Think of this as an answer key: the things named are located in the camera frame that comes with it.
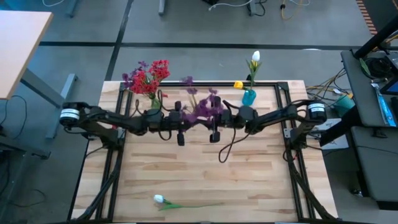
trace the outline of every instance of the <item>small vase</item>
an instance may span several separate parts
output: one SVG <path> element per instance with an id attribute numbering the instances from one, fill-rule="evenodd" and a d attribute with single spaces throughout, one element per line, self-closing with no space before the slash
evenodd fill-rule
<path id="1" fill-rule="evenodd" d="M 151 104 L 150 104 L 150 108 L 151 109 L 160 109 L 160 101 L 157 98 L 153 98 L 150 99 L 151 100 Z"/>
<path id="2" fill-rule="evenodd" d="M 244 106 L 251 106 L 254 103 L 254 100 L 256 99 L 256 91 L 254 90 L 245 90 L 243 99 L 242 99 L 242 104 Z"/>

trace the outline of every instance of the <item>concrete floor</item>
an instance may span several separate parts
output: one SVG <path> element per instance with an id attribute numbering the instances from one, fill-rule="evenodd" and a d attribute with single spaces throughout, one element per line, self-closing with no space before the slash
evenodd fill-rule
<path id="1" fill-rule="evenodd" d="M 45 41 L 115 42 L 128 0 L 82 0 L 73 19 L 65 17 L 67 1 L 51 8 L 44 7 L 40 0 L 9 0 L 7 3 L 18 10 L 54 12 Z M 135 0 L 132 3 L 123 42 L 280 45 L 284 49 L 261 49 L 264 64 L 259 79 L 262 80 L 301 79 L 307 85 L 316 85 L 342 68 L 339 47 L 363 45 L 371 37 L 355 0 L 312 0 L 311 5 L 301 8 L 287 22 L 280 19 L 279 0 L 265 3 L 264 17 L 249 17 L 244 7 L 220 6 L 209 12 L 208 5 L 200 0 L 167 0 L 166 14 L 159 17 L 158 3 L 158 0 Z M 288 3 L 287 7 L 290 14 L 295 6 Z M 336 50 L 289 50 L 290 45 L 337 47 Z M 242 79 L 247 73 L 244 59 L 250 57 L 253 50 L 121 47 L 111 79 L 121 80 L 121 74 L 134 69 L 138 60 L 150 62 L 163 58 L 170 60 L 170 80 L 187 75 L 193 75 L 197 80 Z M 79 80 L 70 100 L 95 105 L 112 52 L 112 47 L 39 47 L 29 68 L 58 91 L 67 75 L 76 73 Z M 345 77 L 338 83 L 349 88 Z M 17 188 L 18 196 L 13 198 L 18 203 L 35 202 L 39 195 L 32 189 L 39 189 L 47 195 L 46 202 L 29 208 L 10 205 L 6 220 L 64 221 L 87 140 L 61 129 L 54 140 L 44 139 L 49 125 L 47 118 L 54 109 L 22 84 L 15 94 L 23 96 L 28 104 L 27 124 L 19 140 L 49 150 L 52 155 L 46 161 L 29 158 Z M 9 103 L 9 116 L 3 125 L 10 136 L 21 126 L 24 116 L 21 104 L 18 99 Z M 4 116 L 4 105 L 4 101 L 0 102 L 0 118 Z M 354 168 L 335 169 L 341 168 L 344 157 L 344 152 L 337 152 L 325 158 L 339 217 L 372 223 L 391 223 L 398 218 L 398 212 L 380 211 L 371 199 L 349 194 L 348 187 L 352 183 L 348 180 Z M 12 163 L 16 166 L 18 159 Z"/>

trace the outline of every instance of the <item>white tulip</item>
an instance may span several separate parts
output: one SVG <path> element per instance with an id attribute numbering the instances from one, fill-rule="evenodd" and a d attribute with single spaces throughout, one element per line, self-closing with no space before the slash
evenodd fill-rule
<path id="1" fill-rule="evenodd" d="M 155 195 L 154 196 L 154 201 L 157 202 L 157 203 L 163 203 L 164 202 L 163 195 Z"/>
<path id="2" fill-rule="evenodd" d="M 258 61 L 260 61 L 260 51 L 255 51 L 254 53 L 253 53 L 253 56 L 251 57 L 251 60 L 253 60 L 253 61 L 255 61 L 255 62 L 258 62 Z"/>

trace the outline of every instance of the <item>wooden tabletop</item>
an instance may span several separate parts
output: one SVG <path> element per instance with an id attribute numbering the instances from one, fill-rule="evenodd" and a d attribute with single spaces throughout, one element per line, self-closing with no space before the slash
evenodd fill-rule
<path id="1" fill-rule="evenodd" d="M 0 11 L 0 99 L 9 99 L 21 80 L 51 12 Z"/>
<path id="2" fill-rule="evenodd" d="M 288 83 L 292 101 L 307 98 L 303 81 Z M 118 90 L 119 82 L 105 82 L 99 106 L 114 111 Z M 164 100 L 166 108 L 172 108 L 177 100 L 189 104 L 183 88 L 165 87 L 162 90 L 169 95 Z M 241 90 L 225 87 L 217 90 L 222 99 L 241 105 Z M 256 91 L 253 107 L 259 114 L 277 109 L 272 87 L 256 87 Z M 199 88 L 197 97 L 203 98 L 207 94 L 207 88 Z M 133 97 L 133 101 L 136 98 L 140 100 L 141 111 L 150 107 L 149 100 L 138 95 Z M 157 133 L 145 136 L 128 134 L 114 222 L 297 221 L 288 165 L 282 159 L 285 147 L 280 124 L 269 126 L 261 133 L 235 144 L 224 164 L 218 162 L 218 152 L 231 142 L 233 130 L 221 129 L 220 132 L 221 141 L 210 144 L 210 132 L 203 126 L 195 126 L 185 133 L 184 147 L 177 146 L 175 134 L 169 141 L 161 140 Z M 237 139 L 244 135 L 243 130 L 237 131 Z M 319 147 L 315 141 L 308 141 L 308 144 Z M 100 146 L 99 141 L 93 141 L 88 152 Z M 322 152 L 308 148 L 303 150 L 303 156 L 311 190 L 321 204 L 337 217 Z M 98 193 L 105 158 L 105 149 L 86 158 L 72 218 L 81 215 Z M 221 205 L 158 211 L 153 201 L 155 194 L 164 195 L 167 200 L 182 205 Z M 308 214 L 302 191 L 300 198 L 304 214 Z"/>

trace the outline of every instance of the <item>teal vase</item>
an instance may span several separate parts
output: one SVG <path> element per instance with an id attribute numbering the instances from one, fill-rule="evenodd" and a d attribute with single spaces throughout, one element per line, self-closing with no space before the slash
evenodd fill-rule
<path id="1" fill-rule="evenodd" d="M 256 91 L 254 90 L 245 90 L 243 99 L 242 99 L 242 104 L 244 106 L 251 106 L 254 103 L 254 100 L 256 99 Z"/>

